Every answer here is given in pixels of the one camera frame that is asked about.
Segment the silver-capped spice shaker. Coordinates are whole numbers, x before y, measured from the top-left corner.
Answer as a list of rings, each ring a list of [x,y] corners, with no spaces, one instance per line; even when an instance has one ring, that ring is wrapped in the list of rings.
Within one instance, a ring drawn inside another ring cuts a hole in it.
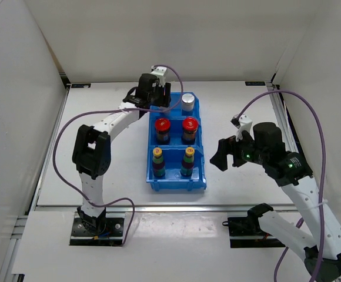
[[[192,93],[185,93],[181,97],[182,115],[191,115],[195,105],[195,96]]]
[[[169,116],[170,113],[171,113],[171,110],[169,108],[160,108],[159,109],[159,114],[160,115]]]

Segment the red-lid sauce jar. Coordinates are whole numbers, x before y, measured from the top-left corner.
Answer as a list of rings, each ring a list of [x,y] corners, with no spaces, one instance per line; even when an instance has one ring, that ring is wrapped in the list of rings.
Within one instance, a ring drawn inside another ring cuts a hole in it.
[[[182,141],[184,144],[194,144],[199,123],[194,117],[186,117],[182,122]]]
[[[171,122],[167,118],[159,118],[155,121],[156,140],[160,144],[168,144],[170,141],[169,132]]]

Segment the yellow-cap sauce bottle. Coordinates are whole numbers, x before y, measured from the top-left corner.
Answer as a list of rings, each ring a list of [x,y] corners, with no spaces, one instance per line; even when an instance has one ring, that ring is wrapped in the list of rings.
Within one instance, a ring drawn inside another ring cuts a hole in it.
[[[165,175],[165,161],[160,147],[155,147],[152,151],[152,169],[155,177],[164,177]]]
[[[193,147],[187,147],[182,159],[180,173],[183,176],[191,176],[194,168],[195,161],[195,149]]]

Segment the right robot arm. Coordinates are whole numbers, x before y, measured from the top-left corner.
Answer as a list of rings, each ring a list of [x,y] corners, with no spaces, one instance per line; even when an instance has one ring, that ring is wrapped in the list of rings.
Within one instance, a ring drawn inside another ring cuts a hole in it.
[[[253,133],[244,130],[241,138],[231,136],[218,142],[210,163],[219,170],[254,163],[264,168],[297,207],[310,232],[305,233],[280,217],[266,203],[248,210],[235,229],[238,233],[267,233],[291,249],[304,262],[315,281],[334,281],[341,276],[341,225],[326,202],[319,200],[319,188],[305,158],[287,151],[281,130],[272,122],[254,125]]]

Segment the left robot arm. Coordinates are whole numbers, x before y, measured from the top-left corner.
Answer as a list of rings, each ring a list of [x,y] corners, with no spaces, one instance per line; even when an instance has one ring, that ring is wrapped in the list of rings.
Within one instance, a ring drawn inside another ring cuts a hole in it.
[[[156,67],[140,76],[137,87],[130,90],[118,111],[102,121],[79,127],[72,154],[86,196],[77,208],[83,226],[93,235],[106,229],[103,207],[103,175],[111,164],[111,143],[130,124],[138,121],[151,106],[168,108],[171,102],[170,83],[165,82],[166,67]]]

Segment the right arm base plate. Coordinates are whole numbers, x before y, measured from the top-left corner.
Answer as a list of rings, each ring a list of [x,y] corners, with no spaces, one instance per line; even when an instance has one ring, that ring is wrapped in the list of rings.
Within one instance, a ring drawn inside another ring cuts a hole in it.
[[[269,233],[252,229],[245,217],[228,217],[222,222],[222,226],[228,228],[232,249],[282,248],[285,246]]]

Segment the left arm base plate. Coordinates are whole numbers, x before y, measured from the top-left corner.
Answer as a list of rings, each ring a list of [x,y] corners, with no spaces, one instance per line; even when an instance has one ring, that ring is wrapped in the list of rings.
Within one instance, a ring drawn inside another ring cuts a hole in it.
[[[73,219],[69,245],[120,247],[123,242],[124,227],[124,214],[108,213],[102,228],[99,231],[90,231],[76,214]]]

